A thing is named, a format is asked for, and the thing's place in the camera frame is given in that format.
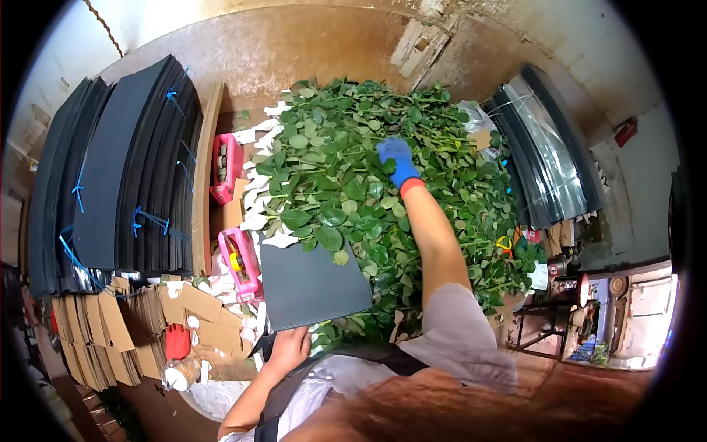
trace black plastic sheet stack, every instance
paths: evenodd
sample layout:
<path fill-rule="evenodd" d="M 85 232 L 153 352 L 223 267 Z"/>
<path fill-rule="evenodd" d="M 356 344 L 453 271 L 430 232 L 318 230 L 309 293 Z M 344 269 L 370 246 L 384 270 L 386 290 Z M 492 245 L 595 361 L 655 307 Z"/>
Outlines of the black plastic sheet stack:
<path fill-rule="evenodd" d="M 508 137 L 519 224 L 549 228 L 601 208 L 601 183 L 586 140 L 545 72 L 524 65 L 486 102 L 486 111 Z"/>
<path fill-rule="evenodd" d="M 57 292 L 92 291 L 91 278 L 75 268 L 59 234 L 70 242 L 75 192 L 81 162 L 112 87 L 102 79 L 84 79 L 57 110 L 47 133 L 30 205 L 28 235 L 31 293 L 46 296 Z"/>
<path fill-rule="evenodd" d="M 57 111 L 37 171 L 30 211 L 30 238 L 35 225 L 42 233 L 30 239 L 36 296 L 96 291 L 112 272 L 192 271 L 201 110 L 191 80 L 170 55 L 115 87 L 85 83 Z M 94 83 L 103 85 L 96 99 L 103 101 L 92 124 L 82 124 L 74 115 Z M 57 176 L 66 179 L 54 187 Z M 51 201 L 61 209 L 48 212 Z"/>

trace metal stand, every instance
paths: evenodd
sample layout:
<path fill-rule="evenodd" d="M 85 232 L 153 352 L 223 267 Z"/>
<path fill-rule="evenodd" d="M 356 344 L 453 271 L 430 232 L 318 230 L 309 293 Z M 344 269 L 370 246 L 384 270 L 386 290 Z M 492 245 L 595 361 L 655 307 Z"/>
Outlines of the metal stand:
<path fill-rule="evenodd" d="M 521 310 L 519 310 L 516 314 L 520 315 L 520 326 L 518 328 L 518 340 L 515 345 L 513 346 L 507 346 L 506 348 L 512 351 L 517 351 L 519 353 L 525 353 L 525 354 L 531 354 L 533 356 L 539 356 L 542 358 L 548 358 L 548 359 L 556 359 L 557 361 L 562 360 L 562 355 L 564 354 L 565 351 L 565 345 L 567 343 L 567 329 L 569 327 L 569 315 L 570 312 L 569 310 L 565 311 L 564 309 L 567 307 L 563 306 L 547 306 L 547 307 L 540 307 L 537 305 L 529 305 Z M 566 325 L 565 325 L 565 330 L 558 330 L 556 328 L 557 325 L 557 320 L 560 318 L 560 316 L 566 316 Z M 545 318 L 550 319 L 550 328 L 549 330 L 541 330 L 540 336 L 531 339 L 528 342 L 522 343 L 520 342 L 522 334 L 523 334 L 523 322 L 525 321 L 526 316 L 542 316 Z M 538 342 L 542 341 L 543 339 L 557 335 L 561 336 L 561 341 L 560 341 L 560 352 L 559 354 L 550 354 L 550 353 L 542 353 L 539 351 L 532 351 L 532 350 L 526 350 L 526 348 L 530 347 L 533 344 L 537 344 Z"/>

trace cardboard stack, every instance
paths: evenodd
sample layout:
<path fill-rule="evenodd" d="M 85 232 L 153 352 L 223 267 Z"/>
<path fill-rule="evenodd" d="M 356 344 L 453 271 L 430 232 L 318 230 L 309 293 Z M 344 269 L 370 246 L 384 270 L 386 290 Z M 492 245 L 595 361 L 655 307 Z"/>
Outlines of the cardboard stack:
<path fill-rule="evenodd" d="M 127 293 L 128 281 L 114 277 L 98 295 L 52 299 L 69 371 L 81 385 L 100 391 L 116 381 L 137 385 L 140 376 L 161 378 L 167 325 L 158 288 L 128 299 L 115 296 Z"/>
<path fill-rule="evenodd" d="M 236 359 L 248 357 L 252 343 L 240 338 L 243 316 L 230 312 L 223 307 L 221 300 L 188 282 L 170 281 L 161 289 L 167 322 L 185 325 L 187 316 L 193 315 L 199 319 L 199 328 L 194 331 L 200 344 L 214 347 Z"/>

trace wooden board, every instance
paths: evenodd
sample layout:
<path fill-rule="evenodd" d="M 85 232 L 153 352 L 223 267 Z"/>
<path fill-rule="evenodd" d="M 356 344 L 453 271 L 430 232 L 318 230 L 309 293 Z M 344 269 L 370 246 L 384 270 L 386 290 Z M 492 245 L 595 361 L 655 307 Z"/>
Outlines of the wooden board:
<path fill-rule="evenodd" d="M 223 100 L 223 82 L 217 81 L 211 89 L 209 101 L 204 106 L 204 121 L 199 134 L 197 165 L 194 169 L 194 199 L 192 200 L 192 259 L 195 275 L 211 274 L 209 250 L 209 181 L 211 156 L 218 111 Z"/>

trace red object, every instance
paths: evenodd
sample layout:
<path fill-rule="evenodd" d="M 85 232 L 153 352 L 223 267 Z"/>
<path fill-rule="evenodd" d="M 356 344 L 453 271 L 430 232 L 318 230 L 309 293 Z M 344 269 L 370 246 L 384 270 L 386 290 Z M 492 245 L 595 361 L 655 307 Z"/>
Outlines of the red object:
<path fill-rule="evenodd" d="M 619 147 L 624 147 L 624 144 L 631 139 L 633 135 L 638 133 L 638 120 L 636 117 L 631 117 L 624 123 L 622 123 L 622 128 L 614 135 L 614 140 L 619 145 Z"/>
<path fill-rule="evenodd" d="M 170 324 L 167 327 L 165 340 L 165 356 L 167 356 L 168 361 L 187 357 L 191 349 L 188 329 L 185 329 L 181 324 Z"/>
<path fill-rule="evenodd" d="M 424 187 L 424 185 L 425 182 L 419 178 L 409 178 L 408 180 L 405 180 L 405 182 L 402 183 L 402 186 L 400 187 L 400 197 L 403 198 L 407 191 L 412 189 L 413 187 Z"/>
<path fill-rule="evenodd" d="M 54 309 L 52 309 L 52 331 L 55 335 L 59 334 L 59 326 L 57 324 L 57 317 L 54 316 Z"/>
<path fill-rule="evenodd" d="M 226 145 L 226 181 L 218 182 L 218 157 L 221 155 L 221 144 Z M 243 148 L 235 140 L 233 134 L 216 135 L 214 138 L 214 184 L 209 188 L 216 202 L 221 206 L 233 201 L 235 179 L 240 178 L 243 170 Z"/>
<path fill-rule="evenodd" d="M 527 229 L 526 231 L 527 235 L 525 239 L 527 239 L 529 243 L 540 244 L 540 231 L 533 231 L 530 229 Z"/>

